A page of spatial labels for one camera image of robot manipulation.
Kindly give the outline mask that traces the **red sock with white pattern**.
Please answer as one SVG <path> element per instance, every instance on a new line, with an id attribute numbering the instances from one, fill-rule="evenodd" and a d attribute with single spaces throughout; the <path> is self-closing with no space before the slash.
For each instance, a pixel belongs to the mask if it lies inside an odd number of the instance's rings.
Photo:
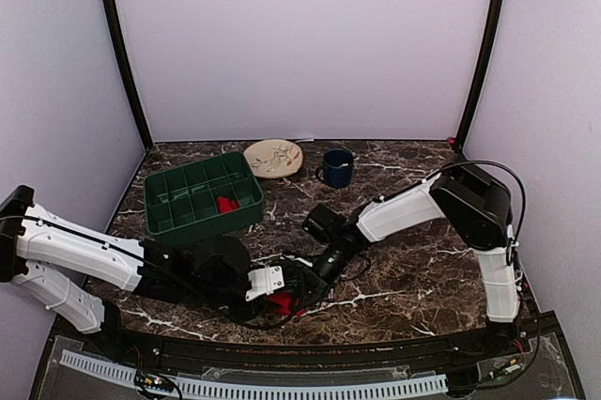
<path id="1" fill-rule="evenodd" d="M 217 197 L 216 206 L 220 214 L 233 212 L 239 209 L 239 203 L 236 200 L 223 196 Z"/>

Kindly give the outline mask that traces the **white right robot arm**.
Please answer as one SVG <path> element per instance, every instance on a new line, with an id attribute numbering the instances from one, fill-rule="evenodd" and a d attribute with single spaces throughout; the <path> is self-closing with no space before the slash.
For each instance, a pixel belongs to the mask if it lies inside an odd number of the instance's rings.
<path id="1" fill-rule="evenodd" d="M 316 205 L 302 227 L 326 249 L 311 266 L 295 265 L 300 269 L 300 293 L 289 303 L 291 310 L 322 301 L 349 262 L 371 245 L 445 219 L 478 259 L 486 316 L 494 323 L 480 334 L 479 347 L 489 357 L 500 356 L 516 339 L 511 324 L 520 307 L 516 247 L 525 215 L 513 213 L 510 190 L 486 171 L 490 164 L 449 163 L 401 192 L 355 209 L 349 217 Z"/>

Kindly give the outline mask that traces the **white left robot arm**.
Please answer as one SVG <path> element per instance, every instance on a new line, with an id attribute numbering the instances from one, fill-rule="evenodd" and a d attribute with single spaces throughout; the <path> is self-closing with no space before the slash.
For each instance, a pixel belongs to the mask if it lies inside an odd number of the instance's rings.
<path id="1" fill-rule="evenodd" d="M 30 292 L 63 316 L 113 359 L 132 351 L 131 336 L 118 327 L 120 313 L 77 286 L 64 270 L 82 273 L 132 294 L 173 304 L 185 300 L 246 322 L 263 300 L 284 287 L 279 266 L 254 269 L 234 238 L 216 238 L 187 251 L 152 240 L 117 238 L 66 221 L 17 187 L 1 202 L 1 281 Z"/>

